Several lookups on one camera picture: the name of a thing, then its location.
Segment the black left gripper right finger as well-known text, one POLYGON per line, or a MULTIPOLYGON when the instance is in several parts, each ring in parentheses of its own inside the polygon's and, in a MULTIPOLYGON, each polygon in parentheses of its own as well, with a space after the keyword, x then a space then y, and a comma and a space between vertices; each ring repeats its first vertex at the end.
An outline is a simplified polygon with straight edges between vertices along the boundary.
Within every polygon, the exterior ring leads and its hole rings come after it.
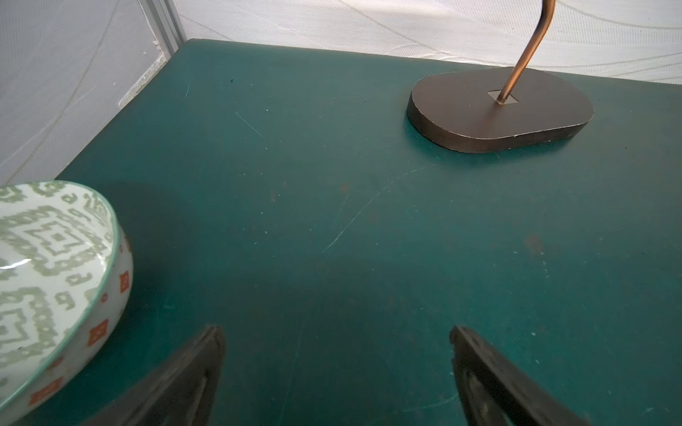
POLYGON ((453 373, 470 425, 586 425, 473 329, 456 326, 453 373))

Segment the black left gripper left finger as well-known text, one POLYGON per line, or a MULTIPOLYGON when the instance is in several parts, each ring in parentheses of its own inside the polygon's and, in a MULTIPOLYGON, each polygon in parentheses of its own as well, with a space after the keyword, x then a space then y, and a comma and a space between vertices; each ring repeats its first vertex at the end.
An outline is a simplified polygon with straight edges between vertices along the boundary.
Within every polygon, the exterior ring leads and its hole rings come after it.
POLYGON ((206 326, 84 425, 206 425, 225 356, 225 335, 206 326))

